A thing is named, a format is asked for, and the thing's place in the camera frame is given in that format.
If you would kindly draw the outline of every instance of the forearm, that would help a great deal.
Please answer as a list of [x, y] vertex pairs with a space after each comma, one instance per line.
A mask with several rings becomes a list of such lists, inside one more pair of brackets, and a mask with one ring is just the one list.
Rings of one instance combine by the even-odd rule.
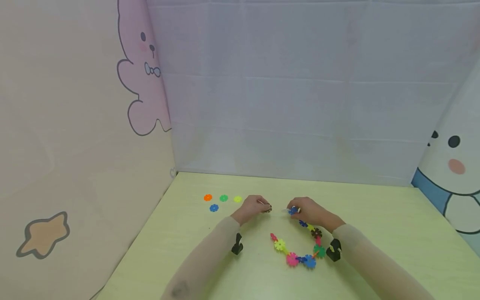
[[167, 284], [160, 300], [195, 300], [210, 276], [235, 244], [240, 224], [224, 218], [200, 244], [193, 249]]
[[347, 260], [384, 300], [430, 300], [430, 293], [359, 230], [341, 225], [333, 231]]

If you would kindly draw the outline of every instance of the black clip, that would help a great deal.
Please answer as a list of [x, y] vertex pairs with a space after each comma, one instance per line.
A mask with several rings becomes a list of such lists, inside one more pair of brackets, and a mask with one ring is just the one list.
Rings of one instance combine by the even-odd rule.
[[238, 255], [243, 250], [243, 244], [240, 244], [241, 235], [237, 233], [237, 242], [232, 247], [232, 252], [235, 255]]
[[330, 257], [333, 262], [336, 262], [340, 259], [341, 252], [342, 245], [340, 244], [340, 241], [337, 239], [333, 239], [333, 241], [330, 243], [330, 247], [328, 247], [327, 249], [328, 257]]

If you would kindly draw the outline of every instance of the green flower piece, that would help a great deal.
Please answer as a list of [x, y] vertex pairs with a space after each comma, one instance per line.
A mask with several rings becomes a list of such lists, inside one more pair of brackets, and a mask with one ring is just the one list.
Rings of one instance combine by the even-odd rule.
[[315, 246], [313, 247], [313, 253], [315, 254], [315, 253], [318, 252], [318, 254], [320, 254], [320, 251], [321, 251], [320, 248], [321, 247], [319, 245], [315, 244]]
[[320, 258], [325, 257], [325, 255], [327, 253], [327, 250], [323, 246], [319, 246], [318, 248], [319, 249], [318, 249], [317, 257], [320, 257]]

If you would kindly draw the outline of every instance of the pink flower piece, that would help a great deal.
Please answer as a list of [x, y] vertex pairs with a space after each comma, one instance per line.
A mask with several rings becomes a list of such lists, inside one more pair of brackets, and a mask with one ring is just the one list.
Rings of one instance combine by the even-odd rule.
[[295, 253], [290, 252], [290, 254], [287, 255], [287, 264], [292, 267], [295, 267], [299, 264], [299, 261], [297, 260], [297, 255]]

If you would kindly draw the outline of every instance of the tattoo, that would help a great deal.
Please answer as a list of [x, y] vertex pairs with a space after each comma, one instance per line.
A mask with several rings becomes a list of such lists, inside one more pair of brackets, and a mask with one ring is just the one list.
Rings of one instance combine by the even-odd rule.
[[172, 290], [172, 297], [175, 299], [185, 299], [189, 295], [187, 282], [185, 280], [177, 283]]

